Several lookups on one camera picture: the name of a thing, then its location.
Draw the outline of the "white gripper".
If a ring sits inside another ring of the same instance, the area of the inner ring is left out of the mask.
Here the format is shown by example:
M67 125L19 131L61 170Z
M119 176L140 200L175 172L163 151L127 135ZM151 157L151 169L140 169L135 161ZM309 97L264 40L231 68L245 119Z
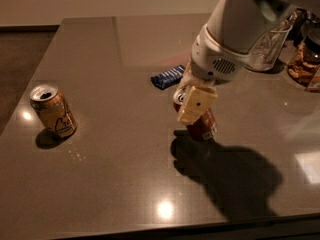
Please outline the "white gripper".
M177 121L183 125L194 124L217 99L215 90L196 87L200 85L199 79L216 84L230 82L248 59L248 54L221 46L204 25L192 45L190 63L173 95L175 103L180 106Z

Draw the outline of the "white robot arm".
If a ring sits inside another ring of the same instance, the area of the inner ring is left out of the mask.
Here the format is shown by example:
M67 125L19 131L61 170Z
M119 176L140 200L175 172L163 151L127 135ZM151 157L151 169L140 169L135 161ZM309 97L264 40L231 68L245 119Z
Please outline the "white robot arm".
M232 81L255 44L296 8L318 14L320 0L219 0L192 45L177 121L194 124L217 98L215 86Z

